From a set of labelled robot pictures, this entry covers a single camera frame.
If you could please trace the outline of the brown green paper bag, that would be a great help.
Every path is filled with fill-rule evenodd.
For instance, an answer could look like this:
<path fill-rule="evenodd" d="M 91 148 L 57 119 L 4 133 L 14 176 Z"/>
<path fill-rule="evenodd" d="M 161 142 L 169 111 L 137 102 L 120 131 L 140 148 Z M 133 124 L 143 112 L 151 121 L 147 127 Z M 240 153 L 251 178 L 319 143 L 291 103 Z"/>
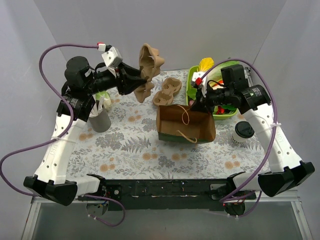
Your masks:
<path fill-rule="evenodd" d="M 158 139 L 165 142 L 205 144 L 216 138 L 210 113 L 192 111 L 186 105 L 160 105 L 156 113 Z"/>

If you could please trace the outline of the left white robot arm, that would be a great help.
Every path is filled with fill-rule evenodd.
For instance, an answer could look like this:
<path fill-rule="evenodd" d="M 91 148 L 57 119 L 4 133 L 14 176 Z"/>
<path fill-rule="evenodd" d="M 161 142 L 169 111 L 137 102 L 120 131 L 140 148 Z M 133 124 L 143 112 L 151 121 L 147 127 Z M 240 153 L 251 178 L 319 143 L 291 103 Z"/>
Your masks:
<path fill-rule="evenodd" d="M 77 196 L 90 194 L 95 200 L 106 196 L 102 177 L 88 174 L 75 180 L 67 180 L 69 160 L 81 130 L 86 125 L 96 101 L 94 94 L 117 88 L 120 95 L 128 95 L 147 81 L 141 70 L 121 62 L 115 73 L 104 71 L 104 62 L 95 68 L 83 56 L 67 61 L 64 76 L 66 82 L 61 89 L 63 100 L 57 108 L 53 142 L 34 175 L 27 176 L 23 185 L 35 195 L 68 206 Z"/>

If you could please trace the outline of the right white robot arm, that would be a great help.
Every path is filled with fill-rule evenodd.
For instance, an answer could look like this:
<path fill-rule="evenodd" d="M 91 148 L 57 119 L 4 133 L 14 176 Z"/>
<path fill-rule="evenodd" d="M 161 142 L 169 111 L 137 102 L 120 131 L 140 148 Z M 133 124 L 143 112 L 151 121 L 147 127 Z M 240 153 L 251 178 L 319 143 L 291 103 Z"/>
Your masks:
<path fill-rule="evenodd" d="M 278 110 L 266 84 L 249 85 L 241 64 L 218 65 L 220 74 L 210 68 L 198 68 L 190 84 L 196 89 L 191 110 L 212 113 L 216 106 L 231 105 L 250 124 L 265 151 L 259 167 L 252 173 L 242 172 L 228 178 L 223 202 L 239 198 L 245 191 L 262 191 L 274 197 L 302 184 L 315 167 L 304 162 L 287 140 L 278 122 Z"/>

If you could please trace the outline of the brown pulp cup carrier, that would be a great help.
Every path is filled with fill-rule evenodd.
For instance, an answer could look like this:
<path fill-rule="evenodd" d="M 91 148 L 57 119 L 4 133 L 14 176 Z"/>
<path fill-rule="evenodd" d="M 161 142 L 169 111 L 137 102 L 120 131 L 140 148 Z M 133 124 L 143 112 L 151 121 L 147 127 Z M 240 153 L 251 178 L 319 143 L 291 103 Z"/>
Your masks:
<path fill-rule="evenodd" d="M 134 91 L 139 103 L 143 103 L 151 95 L 151 90 L 155 87 L 152 79 L 160 74 L 161 66 L 164 63 L 165 59 L 160 56 L 158 49 L 151 47 L 147 43 L 142 45 L 139 53 L 139 69 L 141 78 L 147 82 Z"/>

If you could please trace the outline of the white paper coffee cup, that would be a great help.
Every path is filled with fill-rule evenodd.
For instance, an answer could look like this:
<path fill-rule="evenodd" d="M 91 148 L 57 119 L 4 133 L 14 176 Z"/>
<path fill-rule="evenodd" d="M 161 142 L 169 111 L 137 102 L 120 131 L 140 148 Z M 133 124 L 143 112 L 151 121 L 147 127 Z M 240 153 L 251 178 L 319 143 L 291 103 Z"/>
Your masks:
<path fill-rule="evenodd" d="M 231 138 L 233 142 L 240 147 L 246 147 L 250 140 L 250 138 L 243 138 L 237 133 L 233 133 Z"/>

